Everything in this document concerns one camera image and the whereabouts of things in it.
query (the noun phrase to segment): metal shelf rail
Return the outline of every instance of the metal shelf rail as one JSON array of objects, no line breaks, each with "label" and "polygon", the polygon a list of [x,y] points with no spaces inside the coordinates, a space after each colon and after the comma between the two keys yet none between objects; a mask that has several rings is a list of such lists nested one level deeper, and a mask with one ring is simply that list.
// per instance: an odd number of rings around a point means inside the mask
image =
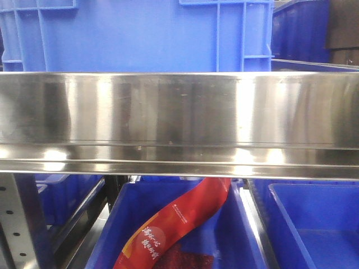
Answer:
[{"label": "metal shelf rail", "polygon": [[359,72],[359,66],[333,63],[311,63],[303,61],[272,59],[273,71],[306,71],[306,72]]},{"label": "metal shelf rail", "polygon": [[11,173],[357,179],[358,85],[354,72],[0,74],[2,256],[55,267],[35,183]]}]

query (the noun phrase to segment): red food item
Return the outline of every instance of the red food item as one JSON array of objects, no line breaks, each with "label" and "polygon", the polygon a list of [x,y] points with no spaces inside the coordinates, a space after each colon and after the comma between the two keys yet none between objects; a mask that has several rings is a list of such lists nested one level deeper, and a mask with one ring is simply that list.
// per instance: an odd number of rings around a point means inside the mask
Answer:
[{"label": "red food item", "polygon": [[214,257],[181,251],[175,244],[155,264],[153,269],[211,269]]}]

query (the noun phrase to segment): red snack bag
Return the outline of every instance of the red snack bag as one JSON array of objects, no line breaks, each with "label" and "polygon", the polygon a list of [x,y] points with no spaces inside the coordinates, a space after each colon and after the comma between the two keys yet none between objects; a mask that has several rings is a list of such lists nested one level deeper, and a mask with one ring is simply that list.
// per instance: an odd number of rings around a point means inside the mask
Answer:
[{"label": "red snack bag", "polygon": [[153,268],[175,242],[222,207],[230,186],[229,178],[205,178],[194,189],[166,205],[128,240],[113,269]]}]

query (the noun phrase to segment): blue storage bin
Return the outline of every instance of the blue storage bin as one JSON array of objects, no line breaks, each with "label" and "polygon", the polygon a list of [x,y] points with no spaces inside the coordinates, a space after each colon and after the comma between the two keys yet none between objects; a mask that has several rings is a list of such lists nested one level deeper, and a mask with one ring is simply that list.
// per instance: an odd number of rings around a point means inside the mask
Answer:
[{"label": "blue storage bin", "polygon": [[261,213],[264,224],[267,225],[270,219],[270,205],[272,194],[269,186],[271,184],[323,184],[323,185],[359,185],[359,181],[343,180],[284,180],[284,179],[252,179],[250,180],[252,193],[257,207]]},{"label": "blue storage bin", "polygon": [[35,174],[37,184],[45,184],[53,199],[54,221],[48,225],[63,225],[81,202],[77,175]]},{"label": "blue storage bin", "polygon": [[0,0],[5,71],[270,71],[273,0]]},{"label": "blue storage bin", "polygon": [[181,180],[181,177],[165,177],[158,175],[142,175],[141,181],[163,181],[163,180]]},{"label": "blue storage bin", "polygon": [[[137,182],[123,186],[86,268],[110,269],[130,236],[165,205],[199,181]],[[267,268],[233,182],[228,199],[210,220],[180,240],[183,251],[214,256],[213,269]]]},{"label": "blue storage bin", "polygon": [[77,175],[80,199],[85,198],[101,178],[102,175]]},{"label": "blue storage bin", "polygon": [[325,49],[329,0],[292,0],[273,12],[272,51],[278,59],[329,62]]},{"label": "blue storage bin", "polygon": [[272,184],[268,233],[281,268],[359,268],[359,187]]},{"label": "blue storage bin", "polygon": [[47,185],[37,184],[38,193],[43,208],[46,224],[52,225],[55,222],[54,202]]}]

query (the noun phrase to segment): metal rod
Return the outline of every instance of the metal rod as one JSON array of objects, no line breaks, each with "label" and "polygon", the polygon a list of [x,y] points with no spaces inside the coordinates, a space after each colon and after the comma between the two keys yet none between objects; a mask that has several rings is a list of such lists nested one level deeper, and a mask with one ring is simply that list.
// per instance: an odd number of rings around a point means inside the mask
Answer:
[{"label": "metal rod", "polygon": [[96,186],[89,192],[89,194],[85,197],[85,199],[80,203],[76,211],[71,215],[69,220],[61,227],[61,230],[55,234],[52,238],[52,246],[54,252],[60,247],[62,242],[66,239],[69,235],[73,227],[76,225],[78,220],[80,219],[81,215],[86,211],[89,204],[93,201],[96,197],[98,192],[103,188],[105,184],[104,179],[102,178]]},{"label": "metal rod", "polygon": [[272,59],[273,71],[310,71],[310,72],[359,72],[359,66],[334,63],[311,63],[303,61]]},{"label": "metal rod", "polygon": [[105,175],[108,208],[111,211],[122,186],[128,182],[126,175]]},{"label": "metal rod", "polygon": [[243,202],[243,206],[250,222],[251,229],[256,235],[257,244],[266,258],[268,268],[279,269],[277,259],[272,249],[270,240],[261,221],[260,214],[256,208],[255,201],[248,189],[241,188],[239,196]]}]

